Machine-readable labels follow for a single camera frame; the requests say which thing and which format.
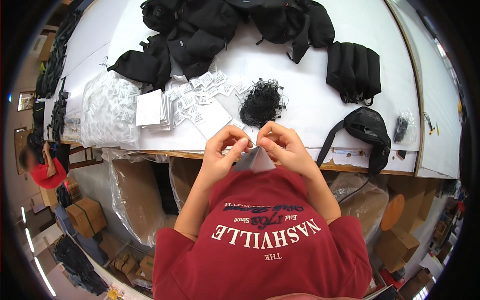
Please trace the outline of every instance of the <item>cable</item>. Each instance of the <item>cable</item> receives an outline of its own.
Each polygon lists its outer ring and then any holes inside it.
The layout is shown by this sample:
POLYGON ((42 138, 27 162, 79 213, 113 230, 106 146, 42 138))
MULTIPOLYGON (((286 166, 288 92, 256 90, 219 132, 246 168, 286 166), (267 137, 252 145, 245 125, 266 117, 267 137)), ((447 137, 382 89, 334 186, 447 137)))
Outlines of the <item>cable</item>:
POLYGON ((259 78, 259 81, 254 83, 245 95, 244 98, 239 98, 240 103, 243 100, 239 113, 241 121, 246 125, 260 129, 268 121, 279 119, 282 109, 287 109, 282 100, 282 97, 285 97, 283 87, 279 86, 275 79, 263 81, 259 78))
POLYGON ((370 179, 372 179, 372 176, 369 176, 367 181, 365 181, 365 183, 359 187, 358 189, 354 190, 353 192, 351 192, 350 194, 348 194, 347 196, 343 197, 340 201, 338 201, 338 204, 344 202, 346 199, 348 199, 350 196, 352 196, 353 194, 355 194, 356 192, 360 191, 361 189, 363 189, 363 187, 365 185, 367 185, 367 183, 370 181, 370 179))

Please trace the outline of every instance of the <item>hand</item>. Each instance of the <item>hand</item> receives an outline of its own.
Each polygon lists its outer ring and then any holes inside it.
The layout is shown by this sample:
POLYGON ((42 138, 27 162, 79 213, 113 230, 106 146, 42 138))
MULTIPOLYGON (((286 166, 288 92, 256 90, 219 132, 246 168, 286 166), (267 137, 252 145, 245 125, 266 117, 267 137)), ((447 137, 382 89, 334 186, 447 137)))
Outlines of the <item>hand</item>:
POLYGON ((43 144, 42 152, 44 154, 47 154, 49 150, 50 150, 50 145, 48 144, 48 142, 45 142, 45 144, 43 144))
POLYGON ((197 180, 207 188, 212 187, 228 174, 233 162, 241 157, 242 151, 250 152, 249 147, 253 147, 253 144, 245 132, 233 125, 226 126, 208 140, 197 180), (223 156, 222 151, 227 146, 233 147, 223 156))
POLYGON ((269 121, 258 132, 257 145, 262 146, 274 162, 279 160, 290 171, 310 178, 320 172, 293 129, 269 121))

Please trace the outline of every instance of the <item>red t-shirt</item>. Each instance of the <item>red t-shirt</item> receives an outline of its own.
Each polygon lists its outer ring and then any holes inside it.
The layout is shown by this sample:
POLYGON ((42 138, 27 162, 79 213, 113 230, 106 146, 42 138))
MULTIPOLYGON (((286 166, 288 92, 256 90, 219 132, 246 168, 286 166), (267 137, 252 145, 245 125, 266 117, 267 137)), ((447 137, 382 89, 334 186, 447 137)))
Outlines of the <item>red t-shirt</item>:
POLYGON ((327 225, 308 204, 300 175, 278 166, 230 172, 209 203, 197 242, 158 231, 156 300, 364 296, 372 269, 360 222, 343 216, 327 225))
POLYGON ((48 163, 44 165, 38 164, 35 170, 33 170, 30 175, 32 175, 33 181, 38 186, 41 186, 44 189, 55 189, 58 185, 67 178, 67 172, 59 162, 57 158, 53 159, 57 173, 48 177, 47 168, 48 163))

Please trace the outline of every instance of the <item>clear plastic bag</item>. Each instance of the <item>clear plastic bag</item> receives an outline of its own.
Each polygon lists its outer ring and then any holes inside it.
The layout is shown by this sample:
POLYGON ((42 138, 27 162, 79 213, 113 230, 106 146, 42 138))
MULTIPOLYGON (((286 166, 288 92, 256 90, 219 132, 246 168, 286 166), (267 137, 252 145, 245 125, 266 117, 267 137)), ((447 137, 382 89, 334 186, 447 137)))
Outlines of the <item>clear plastic bag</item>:
POLYGON ((413 144, 417 141, 417 128, 410 109, 401 110, 396 119, 393 142, 398 144, 413 144))
POLYGON ((137 152, 102 149, 108 161, 112 208, 124 227, 141 244, 154 247, 160 228, 173 228, 176 217, 166 215, 158 185, 148 160, 168 162, 165 155, 142 156, 137 152))
POLYGON ((135 125, 141 83, 111 71, 102 71, 84 89, 81 115, 82 145, 139 147, 135 125))
POLYGON ((355 192, 367 180, 368 177, 360 173, 341 172, 330 186, 337 201, 343 200, 340 204, 342 216, 354 216, 360 220, 365 243, 380 226, 389 199, 387 177, 384 175, 370 178, 363 188, 355 192))

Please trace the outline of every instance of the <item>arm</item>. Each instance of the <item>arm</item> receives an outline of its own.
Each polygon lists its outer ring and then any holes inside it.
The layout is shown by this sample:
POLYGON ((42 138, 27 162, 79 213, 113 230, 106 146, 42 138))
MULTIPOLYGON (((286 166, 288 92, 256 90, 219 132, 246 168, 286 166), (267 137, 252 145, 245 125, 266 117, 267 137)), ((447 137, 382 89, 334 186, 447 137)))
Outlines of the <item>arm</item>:
POLYGON ((48 142, 45 142, 43 145, 43 157, 45 158, 46 163, 48 164, 47 168, 47 177, 51 177, 57 173, 57 168, 55 168, 55 163, 53 162, 52 157, 50 156, 50 146, 48 142))
POLYGON ((293 129, 269 121, 257 136, 257 144, 273 161, 303 176, 310 205, 330 224, 341 217, 340 206, 300 137, 293 129))
POLYGON ((226 126, 205 146, 204 160, 197 179, 190 190, 187 201, 181 209, 174 229, 185 237, 197 241, 198 232, 205 219, 208 195, 213 185, 224 178, 233 162, 241 156, 242 151, 249 152, 252 147, 245 132, 235 126, 226 126), (227 155, 222 151, 233 146, 227 155))

